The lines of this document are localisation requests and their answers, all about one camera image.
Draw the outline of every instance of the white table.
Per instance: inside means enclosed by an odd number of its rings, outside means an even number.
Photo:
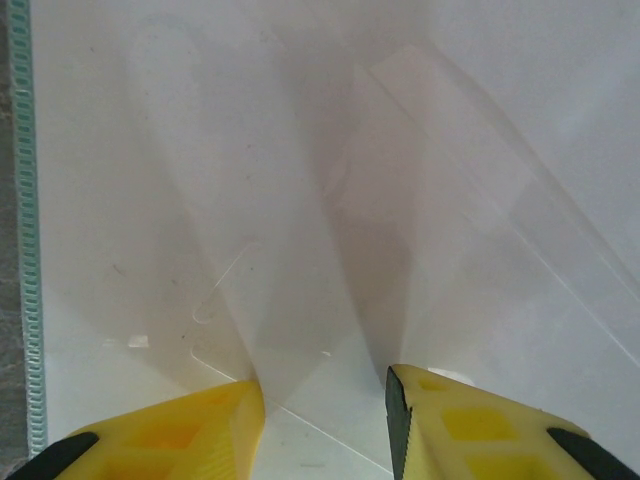
[[[49,440],[255,376],[254,478],[386,479],[405,362],[639,469],[637,5],[503,3],[34,3]]]

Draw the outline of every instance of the white surface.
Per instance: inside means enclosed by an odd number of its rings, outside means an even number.
[[[637,9],[35,2],[50,438],[217,369],[255,478],[389,478],[401,361],[640,469]]]

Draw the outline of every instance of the square recess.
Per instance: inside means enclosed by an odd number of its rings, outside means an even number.
[[[141,429],[129,446],[138,448],[181,450],[187,448],[201,425],[158,423]]]
[[[559,480],[535,455],[473,455],[466,458],[476,480]]]
[[[421,379],[418,383],[425,392],[444,392],[447,389],[444,385],[426,378]]]
[[[168,462],[110,460],[100,480],[164,480],[172,469],[173,465]]]
[[[442,421],[454,440],[514,440],[516,431],[507,418],[490,407],[454,408],[442,413]]]

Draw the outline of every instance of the gray surface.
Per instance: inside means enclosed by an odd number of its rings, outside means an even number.
[[[0,0],[0,478],[27,456],[6,18]]]

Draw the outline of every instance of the green zipper strip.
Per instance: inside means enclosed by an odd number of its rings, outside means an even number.
[[[29,0],[9,0],[7,7],[13,99],[13,151],[18,194],[27,426],[29,455],[33,457],[41,452],[47,443],[33,53]]]

